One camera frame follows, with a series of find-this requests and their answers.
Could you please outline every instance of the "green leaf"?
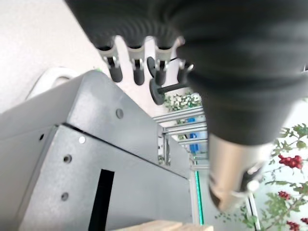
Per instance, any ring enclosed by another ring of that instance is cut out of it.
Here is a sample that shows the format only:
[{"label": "green leaf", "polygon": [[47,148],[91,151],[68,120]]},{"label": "green leaf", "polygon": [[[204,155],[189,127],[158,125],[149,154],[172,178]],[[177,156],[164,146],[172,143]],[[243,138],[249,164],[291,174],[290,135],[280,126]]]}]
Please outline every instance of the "green leaf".
[{"label": "green leaf", "polygon": [[303,142],[303,141],[298,141],[297,143],[296,143],[296,146],[297,146],[297,148],[299,148],[299,149],[301,149],[301,148],[306,148],[306,143],[305,142]]},{"label": "green leaf", "polygon": [[288,184],[288,182],[286,182],[284,180],[277,180],[277,181],[275,181],[275,184],[277,184],[277,185],[286,185],[286,184]]}]

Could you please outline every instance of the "metal panel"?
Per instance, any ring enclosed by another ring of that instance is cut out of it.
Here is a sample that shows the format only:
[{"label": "metal panel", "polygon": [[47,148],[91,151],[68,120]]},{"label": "metal panel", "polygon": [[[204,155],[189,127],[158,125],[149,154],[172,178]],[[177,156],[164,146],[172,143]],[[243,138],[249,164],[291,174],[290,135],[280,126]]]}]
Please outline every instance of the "metal panel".
[{"label": "metal panel", "polygon": [[0,140],[65,122],[82,79],[72,79],[2,113]]},{"label": "metal panel", "polygon": [[[84,143],[78,142],[81,136]],[[72,156],[69,164],[63,162],[66,154]],[[115,172],[108,229],[153,219],[192,221],[187,179],[60,126],[20,230],[87,230],[101,169]],[[61,200],[64,192],[69,193],[66,201]]]},{"label": "metal panel", "polygon": [[[116,116],[117,109],[123,118]],[[69,124],[158,164],[159,125],[101,72],[89,71],[5,112],[0,139],[55,124]],[[178,163],[168,169],[188,178],[188,163]]]},{"label": "metal panel", "polygon": [[0,230],[18,225],[50,132],[49,127],[0,141]]},{"label": "metal panel", "polygon": [[[123,118],[116,110],[123,111]],[[67,123],[154,163],[157,123],[107,76],[86,74]]]}]

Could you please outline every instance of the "screw hole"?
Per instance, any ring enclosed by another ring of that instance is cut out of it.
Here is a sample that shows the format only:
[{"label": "screw hole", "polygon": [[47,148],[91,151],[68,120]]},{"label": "screw hole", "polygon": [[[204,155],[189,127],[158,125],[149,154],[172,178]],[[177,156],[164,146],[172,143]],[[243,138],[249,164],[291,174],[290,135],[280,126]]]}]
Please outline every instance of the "screw hole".
[{"label": "screw hole", "polygon": [[68,193],[65,192],[61,195],[61,200],[66,201],[67,199],[68,199]]},{"label": "screw hole", "polygon": [[63,161],[67,164],[69,164],[72,161],[72,156],[71,155],[66,155],[63,157]]},{"label": "screw hole", "polygon": [[123,116],[124,116],[124,112],[123,112],[123,110],[122,109],[117,109],[116,111],[115,111],[116,113],[116,117],[118,117],[119,119],[122,119],[123,118]]}]

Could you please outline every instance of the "robotic hand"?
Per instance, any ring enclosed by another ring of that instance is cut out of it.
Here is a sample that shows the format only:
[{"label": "robotic hand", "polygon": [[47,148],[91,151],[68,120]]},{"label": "robotic hand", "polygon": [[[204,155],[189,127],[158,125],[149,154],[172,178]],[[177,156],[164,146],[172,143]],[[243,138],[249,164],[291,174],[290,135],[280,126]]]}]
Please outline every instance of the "robotic hand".
[{"label": "robotic hand", "polygon": [[136,84],[144,82],[143,42],[156,39],[155,82],[165,81],[170,52],[194,65],[187,80],[205,110],[210,194],[226,211],[259,185],[271,143],[308,78],[305,0],[66,0],[90,41],[122,80],[114,37],[128,46]]}]

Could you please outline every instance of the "metal cylinder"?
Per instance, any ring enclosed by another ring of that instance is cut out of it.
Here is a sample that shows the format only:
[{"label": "metal cylinder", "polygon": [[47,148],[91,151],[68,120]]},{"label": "metal cylinder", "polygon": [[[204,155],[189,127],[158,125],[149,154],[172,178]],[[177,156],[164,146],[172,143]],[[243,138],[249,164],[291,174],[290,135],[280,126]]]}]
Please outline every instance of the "metal cylinder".
[{"label": "metal cylinder", "polygon": [[180,110],[176,112],[171,112],[165,115],[153,117],[157,123],[164,123],[168,121],[178,120],[178,119],[186,119],[194,116],[204,115],[203,107],[194,107],[185,110]]},{"label": "metal cylinder", "polygon": [[201,138],[183,139],[183,140],[178,141],[180,145],[206,143],[206,142],[207,142],[207,139],[201,139]]},{"label": "metal cylinder", "polygon": [[194,122],[187,124],[179,124],[165,128],[164,133],[172,135],[181,135],[198,131],[206,131],[206,122]]}]

